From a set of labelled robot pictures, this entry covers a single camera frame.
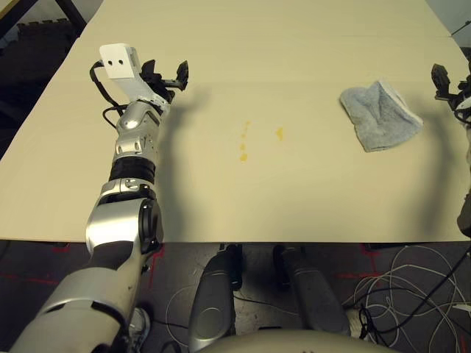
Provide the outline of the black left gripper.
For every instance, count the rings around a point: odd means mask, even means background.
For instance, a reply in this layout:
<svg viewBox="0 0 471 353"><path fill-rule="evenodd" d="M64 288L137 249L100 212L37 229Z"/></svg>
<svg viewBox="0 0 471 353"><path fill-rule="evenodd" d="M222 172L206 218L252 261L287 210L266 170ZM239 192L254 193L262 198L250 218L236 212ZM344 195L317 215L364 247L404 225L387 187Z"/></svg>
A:
<svg viewBox="0 0 471 353"><path fill-rule="evenodd" d="M155 73L156 60L148 60L141 66L141 78L150 86L151 90L167 102L172 102L175 96L174 89L185 90L188 84L188 61L180 63L177 69L177 79L162 79Z"/></svg>

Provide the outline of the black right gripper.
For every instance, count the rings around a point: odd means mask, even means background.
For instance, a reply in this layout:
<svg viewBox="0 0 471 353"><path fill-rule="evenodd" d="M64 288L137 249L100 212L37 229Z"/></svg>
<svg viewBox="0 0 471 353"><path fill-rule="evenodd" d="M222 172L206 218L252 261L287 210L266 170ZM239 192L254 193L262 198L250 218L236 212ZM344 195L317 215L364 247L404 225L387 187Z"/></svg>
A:
<svg viewBox="0 0 471 353"><path fill-rule="evenodd" d="M436 88L435 98L437 100L448 100L450 96L450 80L445 67L440 64L434 64L431 69L431 79ZM450 107L470 107L471 74L467 76L466 83L466 87L459 88L459 93L453 95L449 102Z"/></svg>

